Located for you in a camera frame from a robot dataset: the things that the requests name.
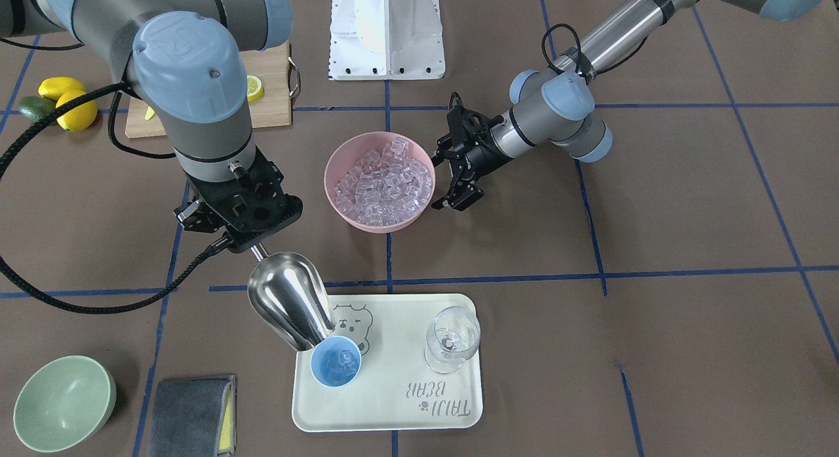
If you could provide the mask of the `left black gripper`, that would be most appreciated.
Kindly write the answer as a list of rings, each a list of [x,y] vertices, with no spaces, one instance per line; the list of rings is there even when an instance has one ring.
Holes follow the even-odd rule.
[[[489,119],[476,111],[454,106],[446,119],[449,132],[437,140],[431,161],[435,167],[449,161],[452,179],[446,194],[433,202],[433,209],[462,212],[484,197],[478,181],[512,159],[498,148],[492,136],[492,129],[503,122],[502,116]]]

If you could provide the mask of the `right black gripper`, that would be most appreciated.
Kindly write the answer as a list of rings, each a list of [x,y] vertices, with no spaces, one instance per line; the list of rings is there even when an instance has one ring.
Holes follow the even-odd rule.
[[[187,176],[193,197],[174,209],[186,231],[225,230],[221,246],[243,253],[293,224],[303,212],[299,197],[282,190],[284,176],[260,149],[248,169],[236,163],[229,181],[207,182]]]

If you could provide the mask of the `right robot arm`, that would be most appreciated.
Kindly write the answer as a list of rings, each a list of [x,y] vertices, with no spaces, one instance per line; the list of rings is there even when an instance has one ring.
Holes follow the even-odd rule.
[[[2,36],[66,30],[161,119],[193,199],[185,230],[224,229],[241,253],[293,224],[299,197],[256,146],[240,53],[279,47],[290,0],[2,0]]]

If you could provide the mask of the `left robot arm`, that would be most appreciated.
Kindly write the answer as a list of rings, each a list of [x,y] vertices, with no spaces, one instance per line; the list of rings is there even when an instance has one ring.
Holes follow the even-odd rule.
[[[539,44],[545,66],[513,78],[510,106],[501,114],[486,116],[470,109],[453,92],[448,131],[431,156],[433,165],[449,165],[450,183],[431,208],[469,209],[484,196],[480,179],[540,144],[554,144],[581,163],[605,157],[614,136],[596,115],[594,81],[629,62],[677,12],[703,1],[626,0],[587,35],[566,23],[552,25]],[[824,0],[717,1],[765,20],[789,22]]]

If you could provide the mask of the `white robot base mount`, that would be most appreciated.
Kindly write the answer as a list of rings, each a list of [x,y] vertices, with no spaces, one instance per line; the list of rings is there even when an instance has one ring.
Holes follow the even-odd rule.
[[[330,12],[330,80],[446,75],[439,0],[332,0]]]

